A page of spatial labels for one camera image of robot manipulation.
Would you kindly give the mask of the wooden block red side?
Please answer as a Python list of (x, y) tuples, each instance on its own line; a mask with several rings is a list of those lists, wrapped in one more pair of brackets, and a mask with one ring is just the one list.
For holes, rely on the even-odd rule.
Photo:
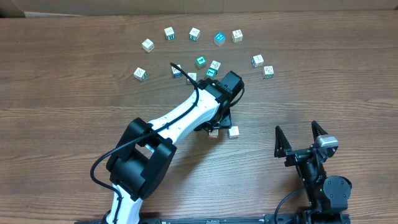
[(219, 136), (219, 131), (217, 129), (214, 129), (214, 130), (210, 131), (208, 133), (208, 135), (210, 138), (217, 138)]

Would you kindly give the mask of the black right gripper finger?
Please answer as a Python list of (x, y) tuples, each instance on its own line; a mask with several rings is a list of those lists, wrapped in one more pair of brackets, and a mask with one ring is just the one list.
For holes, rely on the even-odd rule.
[(291, 151), (292, 147), (289, 144), (284, 132), (280, 126), (275, 127), (275, 149), (274, 157), (285, 157), (287, 152)]
[(311, 126), (314, 141), (317, 140), (317, 137), (328, 134), (316, 121), (312, 121)]

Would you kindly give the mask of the wooden block turtle drawing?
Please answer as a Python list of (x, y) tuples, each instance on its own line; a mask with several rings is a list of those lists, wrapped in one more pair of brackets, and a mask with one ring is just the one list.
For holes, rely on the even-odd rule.
[(228, 129), (229, 138), (238, 138), (239, 137), (239, 128), (237, 126), (232, 126)]

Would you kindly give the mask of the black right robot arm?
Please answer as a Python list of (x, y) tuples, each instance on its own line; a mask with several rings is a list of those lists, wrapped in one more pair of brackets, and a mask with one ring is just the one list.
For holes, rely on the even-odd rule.
[[(338, 140), (312, 121), (314, 143), (308, 148), (293, 150), (284, 132), (275, 127), (274, 156), (285, 158), (285, 166), (294, 166), (303, 186), (285, 196), (275, 209), (272, 223), (350, 223), (348, 209), (352, 183), (337, 175), (327, 176), (323, 163), (333, 157), (338, 149)], [(278, 215), (281, 206), (301, 191), (306, 191), (309, 206), (300, 207), (297, 213), (282, 217)]]

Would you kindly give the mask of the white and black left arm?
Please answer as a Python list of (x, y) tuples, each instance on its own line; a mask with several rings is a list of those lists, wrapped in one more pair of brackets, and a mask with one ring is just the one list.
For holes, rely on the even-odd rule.
[(177, 144), (192, 131), (231, 128), (230, 108), (243, 95), (243, 79), (230, 71), (221, 80), (199, 80), (197, 87), (162, 117), (129, 123), (106, 163), (117, 191), (102, 223), (138, 223), (141, 205), (165, 177)]

